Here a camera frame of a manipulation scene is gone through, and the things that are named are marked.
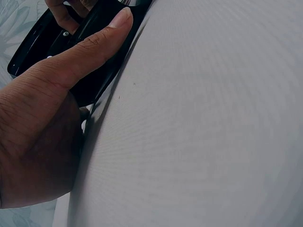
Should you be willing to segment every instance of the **finger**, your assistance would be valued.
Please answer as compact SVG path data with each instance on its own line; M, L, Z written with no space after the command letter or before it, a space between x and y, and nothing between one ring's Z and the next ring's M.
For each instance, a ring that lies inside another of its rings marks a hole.
M78 13L80 17L85 18L88 15L89 10L85 8L85 6L80 2L80 0L69 0L67 2Z
M95 6L98 0L80 0L82 5L85 6L89 11Z
M71 49L52 58L43 60L49 67L56 67L56 76L47 76L53 84L67 89L80 79L98 69L121 47L133 24L128 7L121 10L112 22Z
M58 25L68 31L71 34L74 34L79 24L70 16L67 8L63 3L57 5L48 5L48 8L55 17Z
M81 119L81 122L85 121L88 119L89 117L89 110L86 108L86 107L81 107L80 108L80 119Z

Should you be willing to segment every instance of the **white surface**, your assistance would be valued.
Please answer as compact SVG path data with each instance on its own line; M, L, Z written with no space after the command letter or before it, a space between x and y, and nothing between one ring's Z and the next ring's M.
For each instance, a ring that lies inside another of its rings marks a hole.
M157 1L69 226L303 226L302 74L301 0Z

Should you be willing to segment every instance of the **skin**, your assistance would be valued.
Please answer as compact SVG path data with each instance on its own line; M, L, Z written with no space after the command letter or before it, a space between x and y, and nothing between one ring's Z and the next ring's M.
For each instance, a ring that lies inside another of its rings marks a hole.
M38 62L0 90L1 208L50 201L72 189L82 130L69 89L118 51L133 23L128 10L119 15L119 26Z
M79 16L85 18L97 1L98 0L68 0L67 2L73 7ZM69 33L74 34L79 24L69 15L63 4L65 0L45 0L45 2L53 13L58 25Z

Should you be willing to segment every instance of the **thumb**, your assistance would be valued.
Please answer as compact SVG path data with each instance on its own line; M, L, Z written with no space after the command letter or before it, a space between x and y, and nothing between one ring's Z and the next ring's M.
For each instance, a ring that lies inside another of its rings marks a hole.
M1 119L7 119L9 129L38 135L58 111L69 89L119 50L132 24L132 13L124 8L102 31L38 62L14 79L0 90L0 124Z
M126 7L103 30L65 52L41 61L41 67L48 67L48 74L52 76L44 75L51 79L53 84L72 88L81 78L98 69L120 49L132 24L132 13Z

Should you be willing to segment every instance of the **knuckle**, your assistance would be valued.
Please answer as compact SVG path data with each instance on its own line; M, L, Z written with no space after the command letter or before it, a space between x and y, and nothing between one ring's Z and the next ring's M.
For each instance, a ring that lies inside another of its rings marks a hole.
M84 39L84 44L88 45L88 46L98 46L100 43L100 37L96 34L93 34L89 37L87 37L86 39Z
M82 3L82 5L88 7L88 6L92 6L94 4L94 1L92 0L80 0L80 2Z
M96 48L101 45L106 45L108 41L108 36L106 31L101 31L96 34L93 34L86 39L83 40L83 42L79 43L82 47L86 49Z

